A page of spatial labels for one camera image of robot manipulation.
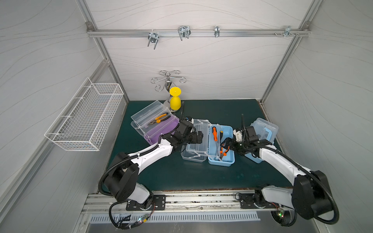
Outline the small blue toolbox clear lid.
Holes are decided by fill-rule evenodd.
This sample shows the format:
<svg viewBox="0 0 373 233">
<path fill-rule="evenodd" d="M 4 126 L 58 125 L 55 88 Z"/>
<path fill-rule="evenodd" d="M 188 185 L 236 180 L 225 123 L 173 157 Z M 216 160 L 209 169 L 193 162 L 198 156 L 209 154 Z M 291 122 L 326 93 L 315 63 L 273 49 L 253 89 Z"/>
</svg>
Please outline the small blue toolbox clear lid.
<svg viewBox="0 0 373 233">
<path fill-rule="evenodd" d="M 202 131 L 204 137 L 202 144 L 188 144 L 182 148 L 181 157 L 186 161 L 199 162 L 208 161 L 211 165 L 229 167 L 235 163 L 235 153 L 230 149 L 227 155 L 219 160 L 217 144 L 219 143 L 220 131 L 223 131 L 222 141 L 227 137 L 233 137 L 233 128 L 231 126 L 212 124 L 207 119 L 194 119 L 194 127 L 197 131 Z M 218 131 L 218 141 L 213 139 L 212 127 Z"/>
</svg>

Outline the large blue toolbox clear lid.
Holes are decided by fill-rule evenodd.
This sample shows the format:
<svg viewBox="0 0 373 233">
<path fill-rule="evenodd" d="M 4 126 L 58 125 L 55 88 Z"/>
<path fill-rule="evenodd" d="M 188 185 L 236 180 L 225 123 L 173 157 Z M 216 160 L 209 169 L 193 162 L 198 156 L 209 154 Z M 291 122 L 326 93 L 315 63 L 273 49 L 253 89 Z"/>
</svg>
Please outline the large blue toolbox clear lid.
<svg viewBox="0 0 373 233">
<path fill-rule="evenodd" d="M 265 119 L 257 118 L 250 126 L 253 126 L 259 139 L 266 139 L 272 144 L 275 142 L 275 137 L 277 135 L 279 127 Z M 242 127 L 246 126 L 244 120 L 242 120 Z M 263 160 L 260 158 L 259 153 L 245 153 L 245 157 L 251 159 L 257 164 L 260 164 Z"/>
</svg>

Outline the purple toolbox clear lid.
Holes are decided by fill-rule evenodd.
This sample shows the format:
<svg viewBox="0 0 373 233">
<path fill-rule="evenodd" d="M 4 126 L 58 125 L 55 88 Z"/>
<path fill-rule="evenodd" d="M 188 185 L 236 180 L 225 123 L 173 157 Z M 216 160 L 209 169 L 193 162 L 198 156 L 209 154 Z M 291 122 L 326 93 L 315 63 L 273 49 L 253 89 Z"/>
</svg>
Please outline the purple toolbox clear lid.
<svg viewBox="0 0 373 233">
<path fill-rule="evenodd" d="M 131 116 L 131 126 L 150 144 L 158 142 L 160 135 L 175 129 L 179 118 L 161 102 L 155 101 Z"/>
</svg>

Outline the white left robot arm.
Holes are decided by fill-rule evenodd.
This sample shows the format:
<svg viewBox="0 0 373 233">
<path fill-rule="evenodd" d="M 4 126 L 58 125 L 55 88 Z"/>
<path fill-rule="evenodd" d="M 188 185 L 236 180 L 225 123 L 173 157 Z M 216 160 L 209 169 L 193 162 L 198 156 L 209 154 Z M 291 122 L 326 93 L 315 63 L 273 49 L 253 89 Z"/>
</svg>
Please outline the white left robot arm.
<svg viewBox="0 0 373 233">
<path fill-rule="evenodd" d="M 153 163 L 171 155 L 176 149 L 187 144 L 201 144 L 203 138 L 203 132 L 197 131 L 192 122 L 181 120 L 169 133 L 161 134 L 155 144 L 130 154 L 118 153 L 98 181 L 99 192 L 114 197 L 118 202 L 151 202 L 153 194 L 138 183 L 139 175 Z"/>
</svg>

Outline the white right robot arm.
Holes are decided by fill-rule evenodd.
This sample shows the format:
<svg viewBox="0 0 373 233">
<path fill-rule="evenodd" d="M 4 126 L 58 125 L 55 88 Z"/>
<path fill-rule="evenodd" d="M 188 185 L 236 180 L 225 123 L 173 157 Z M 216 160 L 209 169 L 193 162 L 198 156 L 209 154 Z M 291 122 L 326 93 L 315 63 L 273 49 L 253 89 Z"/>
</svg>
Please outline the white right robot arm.
<svg viewBox="0 0 373 233">
<path fill-rule="evenodd" d="M 242 126 L 234 130 L 233 136 L 214 135 L 219 138 L 219 155 L 234 151 L 242 156 L 250 154 L 261 159 L 291 184 L 291 188 L 264 185 L 255 190 L 253 202 L 258 208 L 265 203 L 275 203 L 294 210 L 294 214 L 303 219 L 315 219 L 324 224 L 333 225 L 340 219 L 340 212 L 333 198 L 326 175 L 301 166 L 277 149 L 272 142 L 260 139 L 254 127 Z"/>
</svg>

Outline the small orange pliers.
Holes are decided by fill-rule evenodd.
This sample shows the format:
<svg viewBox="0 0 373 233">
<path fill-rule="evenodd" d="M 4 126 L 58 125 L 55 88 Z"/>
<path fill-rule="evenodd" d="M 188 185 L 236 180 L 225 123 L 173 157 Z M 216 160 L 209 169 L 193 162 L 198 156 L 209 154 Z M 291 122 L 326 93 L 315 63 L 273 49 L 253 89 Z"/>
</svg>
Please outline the small orange pliers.
<svg viewBox="0 0 373 233">
<path fill-rule="evenodd" d="M 219 160 L 222 161 L 222 159 L 227 155 L 227 153 L 230 151 L 230 146 L 228 146 L 227 148 L 224 148 L 224 147 L 221 147 L 220 148 L 220 156 L 219 156 Z"/>
</svg>

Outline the orange black pliers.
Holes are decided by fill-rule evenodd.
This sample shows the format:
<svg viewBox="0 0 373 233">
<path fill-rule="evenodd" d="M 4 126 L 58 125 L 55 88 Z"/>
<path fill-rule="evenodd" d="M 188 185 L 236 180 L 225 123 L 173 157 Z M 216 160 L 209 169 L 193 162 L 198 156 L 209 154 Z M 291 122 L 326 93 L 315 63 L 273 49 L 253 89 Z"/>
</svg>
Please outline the orange black pliers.
<svg viewBox="0 0 373 233">
<path fill-rule="evenodd" d="M 148 125 L 159 124 L 160 122 L 166 121 L 170 117 L 171 117 L 171 115 L 169 113 L 163 113 L 163 114 L 159 115 L 158 117 L 156 117 L 151 122 L 149 122 Z"/>
</svg>

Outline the yellow plastic goblet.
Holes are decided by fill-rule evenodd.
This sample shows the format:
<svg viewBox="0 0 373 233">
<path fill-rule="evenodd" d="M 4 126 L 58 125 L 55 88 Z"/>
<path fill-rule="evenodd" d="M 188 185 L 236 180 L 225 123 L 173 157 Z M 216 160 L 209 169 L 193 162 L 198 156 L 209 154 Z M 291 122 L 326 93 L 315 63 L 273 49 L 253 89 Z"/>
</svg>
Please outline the yellow plastic goblet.
<svg viewBox="0 0 373 233">
<path fill-rule="evenodd" d="M 170 99 L 170 108 L 174 111 L 177 111 L 181 108 L 181 99 L 180 99 L 180 95 L 182 94 L 182 90 L 178 87 L 172 87 L 170 89 L 170 95 L 171 95 L 171 99 Z"/>
</svg>

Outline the silver hook stand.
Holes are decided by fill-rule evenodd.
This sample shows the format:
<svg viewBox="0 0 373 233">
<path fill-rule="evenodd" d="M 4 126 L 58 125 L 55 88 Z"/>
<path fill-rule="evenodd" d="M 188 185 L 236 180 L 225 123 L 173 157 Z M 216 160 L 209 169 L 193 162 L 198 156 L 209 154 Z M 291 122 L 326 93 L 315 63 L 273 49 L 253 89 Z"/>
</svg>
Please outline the silver hook stand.
<svg viewBox="0 0 373 233">
<path fill-rule="evenodd" d="M 166 71 L 161 70 L 159 72 L 160 77 L 154 77 L 151 79 L 152 84 L 156 84 L 155 91 L 161 92 L 164 89 L 166 89 L 168 92 L 170 92 L 170 89 L 172 86 L 177 86 L 175 84 L 175 81 L 178 81 L 180 83 L 186 83 L 187 79 L 183 76 L 180 76 L 181 72 L 179 70 L 173 70 L 173 71 Z"/>
</svg>

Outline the metal double hook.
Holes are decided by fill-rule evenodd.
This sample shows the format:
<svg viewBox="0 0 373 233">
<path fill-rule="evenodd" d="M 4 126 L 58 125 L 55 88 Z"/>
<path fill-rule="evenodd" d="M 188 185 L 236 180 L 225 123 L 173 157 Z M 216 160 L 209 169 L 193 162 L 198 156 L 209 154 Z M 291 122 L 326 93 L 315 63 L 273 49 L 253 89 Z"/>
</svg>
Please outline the metal double hook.
<svg viewBox="0 0 373 233">
<path fill-rule="evenodd" d="M 183 41 L 184 38 L 186 39 L 189 39 L 190 35 L 191 35 L 191 31 L 190 31 L 190 27 L 189 26 L 181 26 L 178 28 L 178 34 L 179 34 L 179 37 L 181 39 L 181 41 Z"/>
</svg>

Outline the small metal hook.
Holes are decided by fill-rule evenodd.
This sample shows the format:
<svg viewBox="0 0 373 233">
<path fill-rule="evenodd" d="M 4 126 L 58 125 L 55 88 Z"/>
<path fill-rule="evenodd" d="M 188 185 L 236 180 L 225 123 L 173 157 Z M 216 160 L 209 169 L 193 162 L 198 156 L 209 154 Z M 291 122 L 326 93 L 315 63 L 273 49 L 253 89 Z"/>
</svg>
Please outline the small metal hook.
<svg viewBox="0 0 373 233">
<path fill-rule="evenodd" d="M 215 26 L 215 28 L 214 28 L 214 37 L 218 38 L 219 36 L 220 36 L 220 27 L 219 26 Z"/>
</svg>

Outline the orange handled screwdriver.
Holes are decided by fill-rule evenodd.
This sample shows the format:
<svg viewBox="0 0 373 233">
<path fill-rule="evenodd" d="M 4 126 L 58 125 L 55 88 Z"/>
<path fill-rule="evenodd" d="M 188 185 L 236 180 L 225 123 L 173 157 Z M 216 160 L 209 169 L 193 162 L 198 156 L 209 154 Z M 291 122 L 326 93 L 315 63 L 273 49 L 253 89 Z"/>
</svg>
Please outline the orange handled screwdriver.
<svg viewBox="0 0 373 233">
<path fill-rule="evenodd" d="M 217 128 L 214 126 L 212 127 L 212 133 L 213 133 L 213 139 L 215 142 L 218 141 L 218 131 L 217 131 Z"/>
</svg>

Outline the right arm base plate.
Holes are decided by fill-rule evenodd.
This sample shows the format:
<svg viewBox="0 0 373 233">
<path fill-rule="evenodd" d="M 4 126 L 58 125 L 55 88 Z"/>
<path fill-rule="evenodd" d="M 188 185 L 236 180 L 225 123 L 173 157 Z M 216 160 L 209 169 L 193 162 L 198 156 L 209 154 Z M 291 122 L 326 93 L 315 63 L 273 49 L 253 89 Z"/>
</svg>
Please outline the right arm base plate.
<svg viewBox="0 0 373 233">
<path fill-rule="evenodd" d="M 278 206 L 266 201 L 262 194 L 236 193 L 235 199 L 239 202 L 241 209 L 277 209 Z"/>
</svg>

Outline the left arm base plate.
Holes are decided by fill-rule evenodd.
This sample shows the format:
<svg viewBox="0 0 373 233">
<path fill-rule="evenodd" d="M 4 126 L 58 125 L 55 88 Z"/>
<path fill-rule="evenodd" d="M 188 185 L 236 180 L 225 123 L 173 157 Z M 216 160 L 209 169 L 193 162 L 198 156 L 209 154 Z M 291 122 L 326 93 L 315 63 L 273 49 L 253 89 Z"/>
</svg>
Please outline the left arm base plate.
<svg viewBox="0 0 373 233">
<path fill-rule="evenodd" d="M 166 195 L 151 195 L 144 203 L 138 203 L 134 200 L 129 200 L 126 205 L 126 211 L 150 211 L 166 208 Z"/>
</svg>

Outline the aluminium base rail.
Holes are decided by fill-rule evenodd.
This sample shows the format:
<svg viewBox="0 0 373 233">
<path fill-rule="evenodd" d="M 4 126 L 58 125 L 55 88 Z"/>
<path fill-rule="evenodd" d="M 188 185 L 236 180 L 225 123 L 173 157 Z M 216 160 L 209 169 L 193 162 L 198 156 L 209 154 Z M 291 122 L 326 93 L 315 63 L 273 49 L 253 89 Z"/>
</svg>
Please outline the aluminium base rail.
<svg viewBox="0 0 373 233">
<path fill-rule="evenodd" d="M 164 212 L 217 212 L 242 211 L 239 194 L 254 194 L 253 189 L 155 191 L 155 195 L 165 195 Z M 89 194 L 82 214 L 105 214 L 116 200 L 102 194 Z"/>
</svg>

